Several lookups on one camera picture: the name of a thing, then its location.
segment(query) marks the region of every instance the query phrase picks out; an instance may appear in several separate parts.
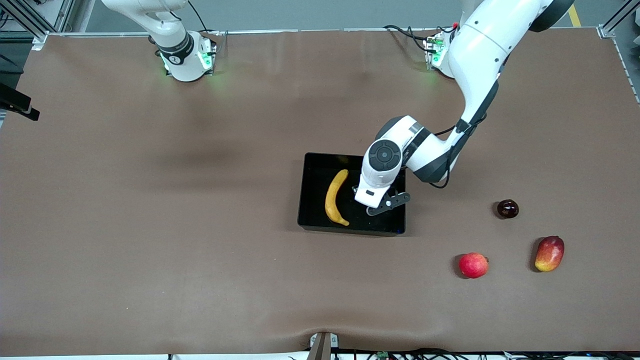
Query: yellow banana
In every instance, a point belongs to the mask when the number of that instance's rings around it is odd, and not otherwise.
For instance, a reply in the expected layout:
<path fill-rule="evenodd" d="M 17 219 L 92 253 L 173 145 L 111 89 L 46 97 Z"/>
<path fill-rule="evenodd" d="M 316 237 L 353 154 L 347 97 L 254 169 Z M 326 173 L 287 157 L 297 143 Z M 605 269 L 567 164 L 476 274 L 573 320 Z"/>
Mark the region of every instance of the yellow banana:
<path fill-rule="evenodd" d="M 349 226 L 349 222 L 344 220 L 342 215 L 340 215 L 340 211 L 338 211 L 338 207 L 335 205 L 335 197 L 338 195 L 340 186 L 342 186 L 342 183 L 347 179 L 347 175 L 349 175 L 349 170 L 340 170 L 333 178 L 331 185 L 329 185 L 329 190 L 326 192 L 326 198 L 324 198 L 324 211 L 326 212 L 326 216 L 328 216 L 332 222 L 344 226 Z"/>

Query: table surface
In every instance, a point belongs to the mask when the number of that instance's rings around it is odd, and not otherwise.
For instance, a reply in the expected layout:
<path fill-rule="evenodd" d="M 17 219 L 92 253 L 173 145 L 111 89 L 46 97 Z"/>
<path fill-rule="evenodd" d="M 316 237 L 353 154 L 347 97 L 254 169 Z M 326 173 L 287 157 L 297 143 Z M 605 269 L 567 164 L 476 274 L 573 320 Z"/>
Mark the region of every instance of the table surface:
<path fill-rule="evenodd" d="M 407 232 L 296 225 L 306 152 L 432 131 L 455 81 L 385 32 L 230 36 L 216 73 L 164 76 L 146 38 L 49 37 L 0 133 L 0 354 L 640 348 L 640 108 L 595 29 L 526 35 L 449 187 L 408 174 Z M 495 202 L 520 215 L 500 220 Z M 554 272 L 531 266 L 560 235 Z M 490 271 L 455 271 L 481 252 Z"/>

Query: white robot link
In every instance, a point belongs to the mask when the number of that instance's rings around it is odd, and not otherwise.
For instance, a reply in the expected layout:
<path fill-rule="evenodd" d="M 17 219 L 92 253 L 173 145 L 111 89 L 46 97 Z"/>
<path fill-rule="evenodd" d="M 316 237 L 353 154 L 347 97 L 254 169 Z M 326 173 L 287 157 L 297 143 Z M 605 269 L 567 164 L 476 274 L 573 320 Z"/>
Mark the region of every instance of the white robot link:
<path fill-rule="evenodd" d="M 465 109 L 446 140 L 440 140 L 411 116 L 389 120 L 367 149 L 356 201 L 377 215 L 405 204 L 407 193 L 390 196 L 402 167 L 421 181 L 446 186 L 458 155 L 486 117 L 498 91 L 498 77 L 513 48 L 527 30 L 540 32 L 555 24 L 573 0 L 463 0 L 460 25 L 425 39 L 428 65 L 454 78 Z M 443 186 L 435 183 L 445 180 Z"/>
<path fill-rule="evenodd" d="M 188 0 L 102 0 L 109 9 L 149 32 L 167 71 L 179 81 L 194 81 L 213 71 L 216 44 L 196 31 L 186 31 L 173 11 Z"/>

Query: dark round fruit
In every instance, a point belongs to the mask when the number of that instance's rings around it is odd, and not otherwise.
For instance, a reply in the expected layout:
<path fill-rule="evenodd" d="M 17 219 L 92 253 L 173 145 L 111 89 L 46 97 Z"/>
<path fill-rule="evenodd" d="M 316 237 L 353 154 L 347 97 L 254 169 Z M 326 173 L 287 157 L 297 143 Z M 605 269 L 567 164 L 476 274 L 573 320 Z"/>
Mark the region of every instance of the dark round fruit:
<path fill-rule="evenodd" d="M 520 208 L 511 199 L 502 200 L 498 203 L 498 214 L 503 218 L 515 218 L 518 216 Z"/>

